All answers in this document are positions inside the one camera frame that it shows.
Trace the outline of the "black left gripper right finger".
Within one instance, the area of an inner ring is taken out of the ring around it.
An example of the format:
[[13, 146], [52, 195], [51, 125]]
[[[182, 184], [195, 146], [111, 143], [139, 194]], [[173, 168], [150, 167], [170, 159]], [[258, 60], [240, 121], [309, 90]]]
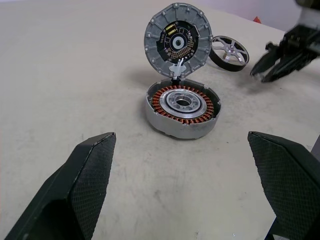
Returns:
[[320, 238], [320, 162], [303, 145], [257, 131], [247, 136], [264, 194], [275, 214], [265, 239]]

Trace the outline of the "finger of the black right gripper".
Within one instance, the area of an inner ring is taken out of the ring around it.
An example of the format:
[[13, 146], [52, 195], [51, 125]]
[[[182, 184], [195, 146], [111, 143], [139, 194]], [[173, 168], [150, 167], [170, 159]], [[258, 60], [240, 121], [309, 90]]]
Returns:
[[297, 60], [282, 60], [278, 64], [275, 64], [273, 67], [271, 67], [267, 74], [261, 77], [260, 81], [262, 83], [271, 83], [279, 80], [280, 78], [285, 77], [295, 71], [298, 65], [299, 62]]
[[272, 49], [264, 54], [257, 63], [253, 66], [250, 76], [255, 77], [258, 74], [262, 74], [273, 67], [276, 61], [279, 59], [279, 51]]

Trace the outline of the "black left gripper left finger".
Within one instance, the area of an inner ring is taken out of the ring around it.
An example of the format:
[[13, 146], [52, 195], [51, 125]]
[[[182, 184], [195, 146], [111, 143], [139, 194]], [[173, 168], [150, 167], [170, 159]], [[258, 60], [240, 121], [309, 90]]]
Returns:
[[90, 240], [107, 194], [116, 134], [79, 143], [37, 191], [7, 240]]

